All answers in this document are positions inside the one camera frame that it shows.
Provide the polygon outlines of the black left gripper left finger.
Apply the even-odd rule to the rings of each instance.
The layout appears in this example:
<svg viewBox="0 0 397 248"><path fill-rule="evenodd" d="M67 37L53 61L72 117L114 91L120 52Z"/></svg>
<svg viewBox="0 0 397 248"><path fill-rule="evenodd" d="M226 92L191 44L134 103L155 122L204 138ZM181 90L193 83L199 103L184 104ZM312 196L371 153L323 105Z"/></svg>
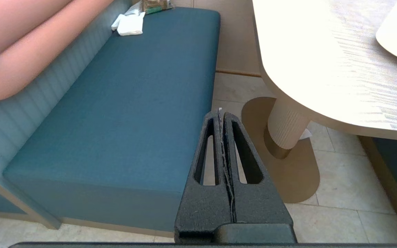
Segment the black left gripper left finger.
<svg viewBox="0 0 397 248"><path fill-rule="evenodd" d="M213 138L215 185L200 183L209 137ZM233 222L231 190L219 111L205 115L199 142L175 218L175 242L214 242L216 230Z"/></svg>

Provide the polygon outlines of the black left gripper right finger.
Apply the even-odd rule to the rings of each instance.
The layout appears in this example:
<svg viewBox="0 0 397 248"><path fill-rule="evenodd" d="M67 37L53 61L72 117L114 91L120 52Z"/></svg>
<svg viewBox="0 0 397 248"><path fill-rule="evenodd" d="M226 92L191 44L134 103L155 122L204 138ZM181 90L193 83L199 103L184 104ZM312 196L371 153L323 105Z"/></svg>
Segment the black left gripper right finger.
<svg viewBox="0 0 397 248"><path fill-rule="evenodd" d="M286 224L293 220L237 116L224 114L223 140L230 208L236 223Z"/></svg>

